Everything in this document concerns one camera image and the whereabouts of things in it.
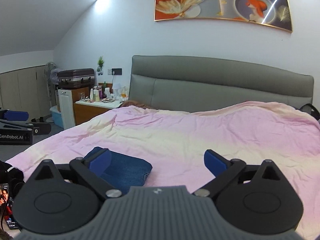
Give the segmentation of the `blue denim jeans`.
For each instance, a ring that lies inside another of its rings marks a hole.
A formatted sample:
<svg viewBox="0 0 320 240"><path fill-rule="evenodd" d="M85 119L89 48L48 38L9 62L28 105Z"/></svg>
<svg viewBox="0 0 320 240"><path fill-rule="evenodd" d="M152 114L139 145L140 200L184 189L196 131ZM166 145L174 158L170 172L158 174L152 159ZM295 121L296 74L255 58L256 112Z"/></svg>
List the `blue denim jeans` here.
<svg viewBox="0 0 320 240"><path fill-rule="evenodd" d="M85 157L87 168L123 194L132 186L144 186L152 165L144 159L95 147Z"/></svg>

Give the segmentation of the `beige wardrobe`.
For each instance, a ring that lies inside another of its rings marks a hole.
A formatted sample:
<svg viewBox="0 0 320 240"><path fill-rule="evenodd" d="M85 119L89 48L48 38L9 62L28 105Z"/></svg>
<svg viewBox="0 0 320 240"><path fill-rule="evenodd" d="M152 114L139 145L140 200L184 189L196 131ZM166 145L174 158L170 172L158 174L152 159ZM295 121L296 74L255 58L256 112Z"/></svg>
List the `beige wardrobe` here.
<svg viewBox="0 0 320 240"><path fill-rule="evenodd" d="M1 74L1 107L28 112L29 119L50 115L50 100L44 66Z"/></svg>

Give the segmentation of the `blue plastic bin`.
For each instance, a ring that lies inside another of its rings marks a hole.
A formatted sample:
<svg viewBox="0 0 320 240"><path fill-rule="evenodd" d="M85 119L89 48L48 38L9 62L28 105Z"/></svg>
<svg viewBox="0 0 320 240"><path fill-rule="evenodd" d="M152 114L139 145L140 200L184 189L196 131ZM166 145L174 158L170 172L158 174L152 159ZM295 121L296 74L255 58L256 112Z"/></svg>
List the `blue plastic bin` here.
<svg viewBox="0 0 320 240"><path fill-rule="evenodd" d="M62 121L62 114L60 111L58 111L57 106L51 107L50 112L51 112L54 124L56 126L59 126L60 128L64 128L63 121Z"/></svg>

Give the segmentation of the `smartphone with lit screen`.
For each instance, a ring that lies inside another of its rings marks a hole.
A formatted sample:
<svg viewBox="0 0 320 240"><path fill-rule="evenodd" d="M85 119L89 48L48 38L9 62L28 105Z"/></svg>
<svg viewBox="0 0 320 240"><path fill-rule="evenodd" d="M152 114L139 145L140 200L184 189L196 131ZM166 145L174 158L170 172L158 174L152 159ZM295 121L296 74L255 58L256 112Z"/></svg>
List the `smartphone with lit screen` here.
<svg viewBox="0 0 320 240"><path fill-rule="evenodd" d="M9 185L1 184L1 228L5 224L9 230L18 230L19 226L12 213L13 199L10 196Z"/></svg>

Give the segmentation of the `white narrow cabinet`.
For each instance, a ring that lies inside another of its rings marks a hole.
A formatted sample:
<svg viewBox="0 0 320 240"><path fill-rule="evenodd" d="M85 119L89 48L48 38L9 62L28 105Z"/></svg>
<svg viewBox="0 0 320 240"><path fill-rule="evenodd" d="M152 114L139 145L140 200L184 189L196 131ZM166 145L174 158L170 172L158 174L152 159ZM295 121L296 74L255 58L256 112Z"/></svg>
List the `white narrow cabinet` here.
<svg viewBox="0 0 320 240"><path fill-rule="evenodd" d="M72 91L59 89L58 97L63 127L64 129L72 128L75 126Z"/></svg>

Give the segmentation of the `standing electric fan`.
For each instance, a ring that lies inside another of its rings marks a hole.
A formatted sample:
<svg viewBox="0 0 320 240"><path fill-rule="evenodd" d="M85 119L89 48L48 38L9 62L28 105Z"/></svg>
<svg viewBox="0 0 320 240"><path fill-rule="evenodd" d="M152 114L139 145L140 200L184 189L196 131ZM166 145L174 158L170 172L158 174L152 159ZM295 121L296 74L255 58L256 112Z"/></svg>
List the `standing electric fan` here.
<svg viewBox="0 0 320 240"><path fill-rule="evenodd" d="M57 65L52 61L47 62L44 66L43 76L47 84L47 94L50 107L56 105L55 90L56 86L59 84L58 72L59 69Z"/></svg>

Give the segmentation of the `wooden left nightstand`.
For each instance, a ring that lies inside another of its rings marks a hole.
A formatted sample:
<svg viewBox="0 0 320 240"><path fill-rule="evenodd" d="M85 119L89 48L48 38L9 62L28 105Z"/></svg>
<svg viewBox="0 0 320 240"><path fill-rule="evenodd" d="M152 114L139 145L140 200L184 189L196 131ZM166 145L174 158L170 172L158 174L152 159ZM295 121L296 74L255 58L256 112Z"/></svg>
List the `wooden left nightstand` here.
<svg viewBox="0 0 320 240"><path fill-rule="evenodd" d="M81 101L81 95L89 96L89 88L84 87L72 90L73 111L76 125L83 124L84 122L87 122L98 115L118 108L121 104L119 100L106 103Z"/></svg>

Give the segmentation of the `dark brown suitcase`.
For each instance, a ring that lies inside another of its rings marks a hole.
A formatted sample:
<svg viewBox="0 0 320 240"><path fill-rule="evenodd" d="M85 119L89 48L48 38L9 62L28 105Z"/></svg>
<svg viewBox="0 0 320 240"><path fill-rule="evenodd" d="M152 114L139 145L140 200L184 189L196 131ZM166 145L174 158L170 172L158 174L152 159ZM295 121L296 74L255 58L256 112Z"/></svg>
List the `dark brown suitcase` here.
<svg viewBox="0 0 320 240"><path fill-rule="evenodd" d="M95 84L95 72L92 68L62 70L57 77L60 89L92 88Z"/></svg>

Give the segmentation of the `pink cream duvet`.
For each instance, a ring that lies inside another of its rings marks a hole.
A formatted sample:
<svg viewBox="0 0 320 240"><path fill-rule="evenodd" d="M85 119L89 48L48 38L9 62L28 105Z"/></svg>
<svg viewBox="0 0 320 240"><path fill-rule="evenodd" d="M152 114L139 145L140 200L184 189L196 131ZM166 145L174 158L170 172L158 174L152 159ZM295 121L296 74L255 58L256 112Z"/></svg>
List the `pink cream duvet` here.
<svg viewBox="0 0 320 240"><path fill-rule="evenodd" d="M189 191L213 179L203 161L208 149L248 164L271 159L303 202L297 232L319 236L319 123L291 106L251 101L197 113L121 107L44 139L9 163L29 178L44 159L67 163L95 147L148 161L146 186Z"/></svg>

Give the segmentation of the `small green potted plant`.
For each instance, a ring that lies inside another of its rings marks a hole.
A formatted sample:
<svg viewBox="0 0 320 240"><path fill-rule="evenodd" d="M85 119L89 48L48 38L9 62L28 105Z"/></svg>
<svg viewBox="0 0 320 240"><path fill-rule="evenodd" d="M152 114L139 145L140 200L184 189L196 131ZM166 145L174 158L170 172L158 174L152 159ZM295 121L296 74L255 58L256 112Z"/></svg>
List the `small green potted plant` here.
<svg viewBox="0 0 320 240"><path fill-rule="evenodd" d="M100 56L97 62L97 75L103 75L104 59L103 56Z"/></svg>

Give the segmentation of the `white table lamp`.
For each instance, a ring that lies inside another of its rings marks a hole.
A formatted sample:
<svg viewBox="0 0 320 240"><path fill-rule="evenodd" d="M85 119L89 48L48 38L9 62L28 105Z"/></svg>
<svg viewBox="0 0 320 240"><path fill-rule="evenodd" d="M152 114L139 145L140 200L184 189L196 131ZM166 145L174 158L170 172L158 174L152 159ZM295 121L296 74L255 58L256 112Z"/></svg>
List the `white table lamp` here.
<svg viewBox="0 0 320 240"><path fill-rule="evenodd" d="M119 94L119 90L121 89L121 84L120 83L113 83L112 84L112 91L114 94L114 98L116 100L119 100L120 98L120 94Z"/></svg>

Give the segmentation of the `brown pillow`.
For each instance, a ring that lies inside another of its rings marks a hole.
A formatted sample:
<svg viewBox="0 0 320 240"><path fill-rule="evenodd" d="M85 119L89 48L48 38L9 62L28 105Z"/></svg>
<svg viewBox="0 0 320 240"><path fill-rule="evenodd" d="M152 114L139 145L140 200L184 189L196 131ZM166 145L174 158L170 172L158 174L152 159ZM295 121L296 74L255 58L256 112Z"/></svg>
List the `brown pillow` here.
<svg viewBox="0 0 320 240"><path fill-rule="evenodd" d="M135 100L127 100L127 101L123 102L118 108L129 107L129 106L135 106L135 107L139 107L142 109L153 109L153 107L148 106L144 103L135 101Z"/></svg>

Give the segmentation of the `grey upholstered headboard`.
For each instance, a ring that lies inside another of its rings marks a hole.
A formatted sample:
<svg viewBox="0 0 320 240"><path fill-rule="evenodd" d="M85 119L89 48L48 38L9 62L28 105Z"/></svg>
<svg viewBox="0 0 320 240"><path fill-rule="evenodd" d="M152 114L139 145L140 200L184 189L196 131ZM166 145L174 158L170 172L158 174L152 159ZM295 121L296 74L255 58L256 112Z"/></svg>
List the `grey upholstered headboard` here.
<svg viewBox="0 0 320 240"><path fill-rule="evenodd" d="M201 112L246 101L300 108L313 101L314 78L275 67L194 56L132 57L129 99L155 109Z"/></svg>

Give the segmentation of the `black wall socket panel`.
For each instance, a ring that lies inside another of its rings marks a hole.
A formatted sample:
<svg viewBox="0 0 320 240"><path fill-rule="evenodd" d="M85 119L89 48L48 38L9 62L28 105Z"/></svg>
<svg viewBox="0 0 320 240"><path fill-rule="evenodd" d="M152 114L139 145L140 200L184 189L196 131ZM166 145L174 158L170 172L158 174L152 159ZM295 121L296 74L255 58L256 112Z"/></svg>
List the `black wall socket panel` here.
<svg viewBox="0 0 320 240"><path fill-rule="evenodd" d="M112 75L122 75L123 70L121 68L112 68L111 69L111 74Z"/></svg>

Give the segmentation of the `orange grey wall painting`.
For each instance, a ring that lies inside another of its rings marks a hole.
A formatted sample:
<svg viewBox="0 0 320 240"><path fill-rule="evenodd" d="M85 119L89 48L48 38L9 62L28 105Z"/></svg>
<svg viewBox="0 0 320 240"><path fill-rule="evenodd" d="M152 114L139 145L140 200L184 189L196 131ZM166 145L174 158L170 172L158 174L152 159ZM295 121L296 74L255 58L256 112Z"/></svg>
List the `orange grey wall painting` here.
<svg viewBox="0 0 320 240"><path fill-rule="evenodd" d="M155 21L216 19L293 32L288 0L155 0Z"/></svg>

